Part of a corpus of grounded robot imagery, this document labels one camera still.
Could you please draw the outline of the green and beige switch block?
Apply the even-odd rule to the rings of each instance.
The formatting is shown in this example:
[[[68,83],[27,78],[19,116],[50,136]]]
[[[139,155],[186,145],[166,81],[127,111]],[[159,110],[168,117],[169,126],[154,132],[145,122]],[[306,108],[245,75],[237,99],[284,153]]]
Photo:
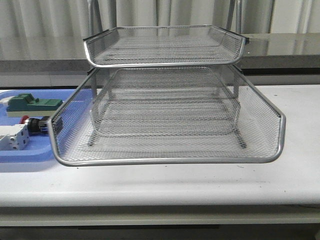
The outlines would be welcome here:
[[[61,99],[38,98],[31,93],[20,93],[8,100],[6,112],[9,117],[51,116],[62,104]]]

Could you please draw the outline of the white circuit breaker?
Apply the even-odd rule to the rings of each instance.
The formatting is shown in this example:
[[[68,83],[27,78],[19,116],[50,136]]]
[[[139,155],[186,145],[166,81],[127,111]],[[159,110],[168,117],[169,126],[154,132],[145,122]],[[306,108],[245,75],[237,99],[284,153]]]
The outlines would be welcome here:
[[[30,140],[26,124],[1,125],[0,126],[0,150],[20,151],[24,150]]]

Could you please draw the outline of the blue plastic tray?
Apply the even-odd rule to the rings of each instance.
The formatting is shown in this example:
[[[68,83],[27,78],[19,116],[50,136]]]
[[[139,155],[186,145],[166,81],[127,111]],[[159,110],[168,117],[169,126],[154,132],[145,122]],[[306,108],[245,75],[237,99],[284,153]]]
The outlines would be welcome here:
[[[18,89],[2,92],[0,98],[31,94],[35,99],[59,99],[65,102],[74,92],[73,89]],[[80,90],[60,115],[63,120],[63,129],[56,139],[63,156],[81,156],[88,148],[88,140],[93,131],[89,110],[91,101],[92,90],[89,88]],[[31,135],[29,143],[22,150],[0,152],[1,163],[36,163],[53,158],[50,137],[43,133]]]

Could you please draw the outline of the grey stone counter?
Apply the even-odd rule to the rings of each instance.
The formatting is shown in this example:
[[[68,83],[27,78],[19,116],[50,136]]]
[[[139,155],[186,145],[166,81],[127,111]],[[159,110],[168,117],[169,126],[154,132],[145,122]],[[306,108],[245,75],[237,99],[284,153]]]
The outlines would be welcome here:
[[[318,33],[253,33],[237,67],[255,85],[317,85]],[[72,88],[90,66],[80,36],[4,37],[0,87]]]

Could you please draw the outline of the red emergency push button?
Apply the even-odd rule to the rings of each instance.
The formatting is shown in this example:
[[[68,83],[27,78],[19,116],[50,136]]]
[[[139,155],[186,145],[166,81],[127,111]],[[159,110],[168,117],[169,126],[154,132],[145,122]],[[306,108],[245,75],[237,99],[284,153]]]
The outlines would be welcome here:
[[[42,118],[34,118],[29,117],[28,115],[24,115],[19,123],[24,124],[27,126],[27,130],[31,135],[38,135],[38,134],[49,134],[49,122],[50,116],[43,116]]]

